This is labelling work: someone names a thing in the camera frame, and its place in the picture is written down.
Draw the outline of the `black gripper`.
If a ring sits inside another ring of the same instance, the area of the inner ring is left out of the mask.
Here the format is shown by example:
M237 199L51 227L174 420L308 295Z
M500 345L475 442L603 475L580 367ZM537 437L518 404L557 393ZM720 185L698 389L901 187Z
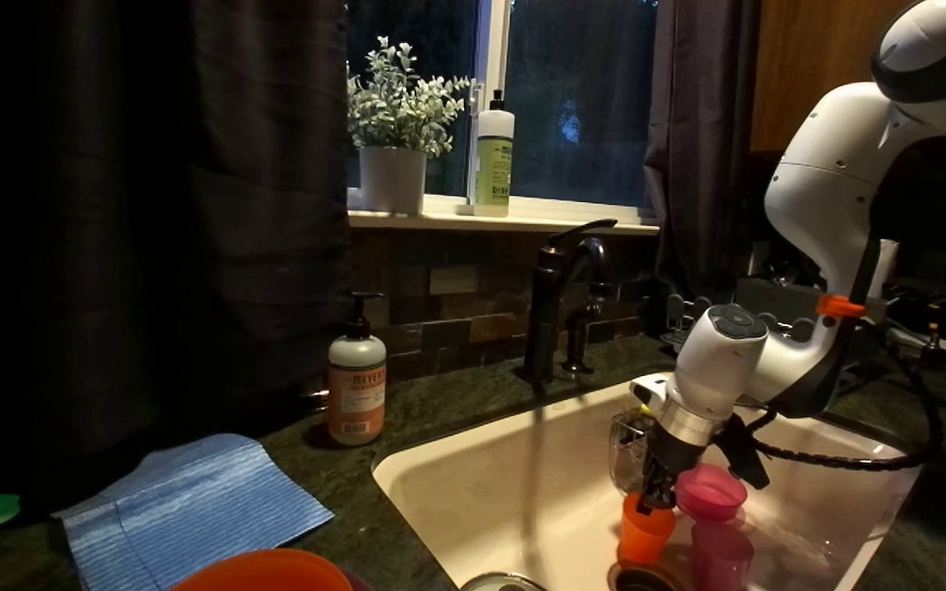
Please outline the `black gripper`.
M770 474L757 454L754 430L728 417L700 417L687 407L665 407L658 414L659 430L651 437L644 456L644 491L638 498L640 513L669 511L675 507L675 480L676 480L676 444L685 448L709 448L717 444L728 465L728 469L757 491L770 486Z

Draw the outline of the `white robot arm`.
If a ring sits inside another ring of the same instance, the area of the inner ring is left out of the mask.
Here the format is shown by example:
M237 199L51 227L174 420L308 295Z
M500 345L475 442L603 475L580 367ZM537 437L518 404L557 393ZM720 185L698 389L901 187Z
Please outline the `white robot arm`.
M733 79L724 59L740 0L665 0L647 185L665 199L665 250L709 241L709 217L733 145L720 99ZM946 0L917 0L889 25L873 73L826 91L797 124L761 206L771 231L807 258L826 292L811 338L793 345L735 304L709 304L687 332L644 459L644 511L676 503L676 475L717 442L743 444L733 407L749 397L789 417L826 407L851 323L864 311L880 261L873 202L896 157L946 137Z

